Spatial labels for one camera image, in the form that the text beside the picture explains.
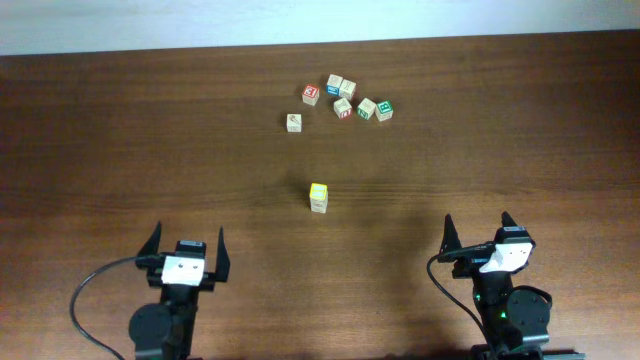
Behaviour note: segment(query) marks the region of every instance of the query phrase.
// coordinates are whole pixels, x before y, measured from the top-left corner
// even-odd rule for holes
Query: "wire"
[[[463,248],[460,250],[464,250],[464,251],[468,251],[469,248]],[[458,250],[453,250],[453,251],[449,251],[446,254],[447,255],[454,255],[456,252],[461,252]],[[458,305],[460,308],[462,308],[462,310],[464,310],[467,314],[469,314],[469,316],[471,316],[471,318],[473,319],[473,321],[476,322],[476,325],[478,325],[478,328],[480,328],[480,331],[482,332],[482,336],[484,336],[484,340],[487,342],[487,346],[489,346],[489,352],[491,353],[491,357],[494,359],[497,359],[497,355],[496,355],[496,351],[493,348],[493,345],[491,345],[491,342],[489,341],[489,335],[487,334],[487,330],[484,328],[484,326],[482,325],[482,323],[480,322],[480,320],[478,320],[478,317],[471,311],[469,310],[468,307],[466,307],[463,303],[461,303],[460,301],[458,301],[458,299],[456,299],[453,295],[451,295],[442,285],[440,285],[440,283],[438,282],[438,280],[436,280],[436,278],[433,276],[433,274],[431,273],[431,264],[437,260],[442,254],[436,254],[434,256],[431,257],[431,259],[429,259],[429,262],[427,262],[427,274],[429,275],[429,278],[431,279],[431,281],[433,281],[433,284],[440,289],[440,291],[442,291],[442,293],[449,298],[449,300],[453,301],[456,305]]]
[[[116,260],[114,262],[111,262],[101,268],[99,268],[98,270],[92,272],[89,276],[87,276],[81,283],[80,285],[78,285],[78,287],[76,288],[76,290],[73,292],[73,295],[71,296],[71,302],[69,303],[69,315],[71,316],[71,322],[73,323],[73,326],[76,327],[76,329],[78,330],[78,332],[80,332],[80,334],[82,334],[82,336],[84,336],[87,340],[91,341],[92,343],[94,343],[95,345],[101,347],[103,350],[108,351],[109,353],[111,353],[113,356],[115,356],[116,358],[118,358],[119,360],[125,360],[124,357],[117,352],[116,350],[114,350],[113,348],[111,348],[110,346],[106,345],[105,343],[101,342],[100,340],[96,339],[95,337],[93,337],[91,334],[89,334],[83,327],[82,325],[80,325],[80,323],[78,322],[78,318],[76,317],[76,300],[78,299],[78,295],[80,295],[80,292],[82,291],[82,289],[84,289],[84,287],[91,281],[93,280],[93,278],[95,278],[96,276],[102,274],[103,272],[118,266],[118,265],[122,265],[124,263],[130,262],[130,261],[135,261],[135,260],[140,260],[140,259],[145,259],[148,258],[149,256],[133,256],[133,257],[128,257],[128,258],[124,258],[124,259],[120,259],[120,260]]]

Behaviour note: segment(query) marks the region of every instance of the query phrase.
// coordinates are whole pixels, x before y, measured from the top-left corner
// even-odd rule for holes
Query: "white cube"
[[[342,80],[342,84],[340,84],[340,97],[343,97],[347,100],[353,99],[353,95],[356,93],[356,83],[353,81],[349,81],[347,79]]]
[[[302,115],[287,114],[287,131],[302,132]]]
[[[302,101],[305,104],[315,106],[320,99],[320,89],[313,85],[307,85],[302,92]]]
[[[365,98],[358,105],[358,115],[362,116],[365,120],[369,120],[373,113],[376,111],[376,103]]]
[[[327,93],[331,95],[340,95],[340,85],[342,84],[342,76],[329,75],[329,81],[327,81]]]
[[[391,119],[393,116],[393,106],[391,101],[383,101],[376,105],[376,116],[378,120],[385,121]]]
[[[311,211],[326,213],[327,205],[329,204],[329,190],[327,189],[327,185],[311,184],[309,200],[311,202]]]
[[[353,109],[351,108],[351,104],[349,104],[349,101],[347,101],[347,99],[342,98],[333,103],[333,111],[336,112],[336,115],[338,115],[340,119],[344,119],[347,116],[351,115],[352,110]]]

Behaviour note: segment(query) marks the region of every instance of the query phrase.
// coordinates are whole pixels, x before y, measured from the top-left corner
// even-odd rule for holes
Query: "toy block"
[[[329,75],[329,81],[327,81],[327,92],[331,95],[340,95],[340,85],[342,84],[342,76]]]
[[[320,89],[313,85],[307,85],[302,92],[302,101],[305,104],[315,106],[320,98]]]
[[[393,116],[393,107],[390,101],[383,101],[376,105],[376,116],[378,120],[385,121],[391,119]]]
[[[347,100],[353,99],[353,95],[356,93],[356,83],[347,79],[342,80],[340,84],[340,97]]]
[[[365,120],[369,120],[373,113],[376,111],[376,103],[365,98],[358,105],[358,115],[362,116]]]
[[[333,103],[333,111],[336,112],[336,115],[338,115],[340,119],[344,119],[351,115],[352,110],[351,104],[349,104],[347,99],[342,98]]]
[[[287,131],[302,132],[302,115],[287,114]]]
[[[309,200],[311,202],[311,211],[326,213],[327,205],[329,204],[329,190],[327,189],[327,185],[311,184]]]

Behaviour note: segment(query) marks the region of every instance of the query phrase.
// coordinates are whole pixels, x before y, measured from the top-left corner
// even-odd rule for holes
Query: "yellow block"
[[[327,198],[327,185],[311,184],[311,191],[309,197],[314,200],[324,200]]]

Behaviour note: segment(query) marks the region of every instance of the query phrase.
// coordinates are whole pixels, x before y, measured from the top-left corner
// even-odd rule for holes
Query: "table surface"
[[[324,90],[302,103],[330,73],[393,118],[340,120]],[[447,213],[472,245],[504,210],[538,244],[514,283],[554,296],[548,348],[637,358],[638,31],[5,57],[0,74],[7,359],[110,359],[71,325],[71,293],[159,220],[163,251],[225,229],[229,282],[200,296],[193,355],[466,349],[481,334],[425,264]],[[309,209],[312,182],[328,185],[326,214]],[[450,269],[434,272],[473,306]],[[78,317],[131,358],[129,318],[158,298],[123,266]]]

